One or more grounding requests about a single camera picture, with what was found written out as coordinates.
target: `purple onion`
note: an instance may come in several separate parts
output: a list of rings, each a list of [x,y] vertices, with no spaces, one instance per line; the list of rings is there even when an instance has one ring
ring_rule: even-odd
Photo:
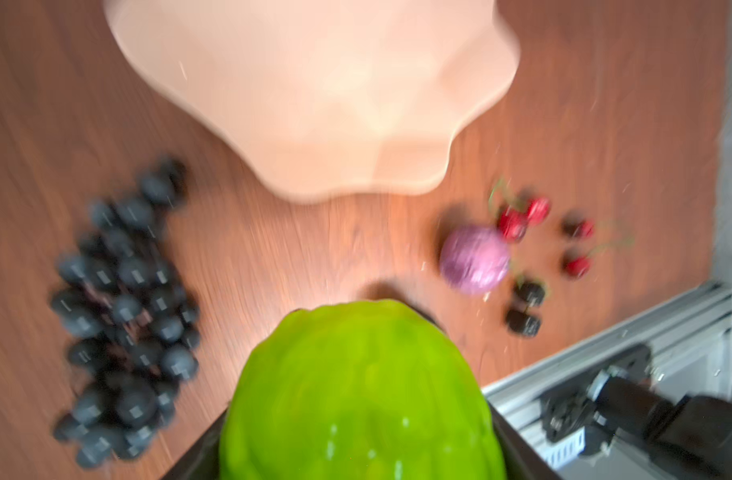
[[[464,293],[484,293],[505,278],[510,252],[492,226],[457,228],[440,251],[440,274]]]

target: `wood grain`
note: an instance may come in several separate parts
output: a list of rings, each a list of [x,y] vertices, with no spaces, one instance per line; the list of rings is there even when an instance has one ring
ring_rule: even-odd
[[[134,74],[99,2],[0,2],[0,478],[160,477],[227,406],[251,349],[286,312],[371,296],[375,283],[435,315],[486,385],[706,280],[726,1],[503,0],[500,10],[521,43],[515,82],[458,136],[441,186],[297,206]],[[193,171],[169,249],[202,304],[202,370],[142,460],[82,473],[49,437],[75,382],[70,339],[46,305],[54,260],[86,228],[86,202],[130,188],[162,151]],[[498,176],[554,202],[514,249],[552,290],[534,340],[502,323],[508,285],[485,299],[438,277],[440,238],[490,221]],[[572,283],[560,278],[558,229],[574,208],[629,226],[636,244]]]

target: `cherry stem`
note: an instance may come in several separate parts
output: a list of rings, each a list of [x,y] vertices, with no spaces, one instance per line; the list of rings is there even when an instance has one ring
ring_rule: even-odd
[[[623,246],[623,247],[624,246],[627,246],[627,247],[633,246],[635,244],[635,242],[636,241],[632,236],[628,236],[627,238],[623,238],[622,240],[618,240],[616,242],[608,242],[606,244],[595,245],[593,248],[590,249],[589,252],[587,252],[587,255],[585,255],[585,256],[590,257],[593,255],[597,255],[597,254],[600,254],[601,252],[603,252],[604,250],[608,250],[609,248],[613,248],[615,246]]]
[[[507,182],[505,182],[505,179],[500,177],[496,183],[494,184],[494,187],[491,189],[491,195],[489,195],[489,213],[491,216],[496,216],[496,211],[494,209],[494,194],[500,192],[502,194],[502,197],[505,200],[505,203],[509,206],[515,208],[521,213],[526,212],[526,203],[513,196],[513,193],[510,191],[509,188],[507,188]]]

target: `purple sphere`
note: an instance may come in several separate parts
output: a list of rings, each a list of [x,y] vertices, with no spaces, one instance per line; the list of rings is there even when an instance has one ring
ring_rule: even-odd
[[[505,278],[510,252],[492,226],[457,228],[440,251],[440,274],[465,293],[484,293]]]

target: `green object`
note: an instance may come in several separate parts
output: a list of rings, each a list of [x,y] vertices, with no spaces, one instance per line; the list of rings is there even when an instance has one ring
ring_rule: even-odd
[[[221,480],[502,480],[486,400],[457,347],[393,300],[297,310],[252,352]]]

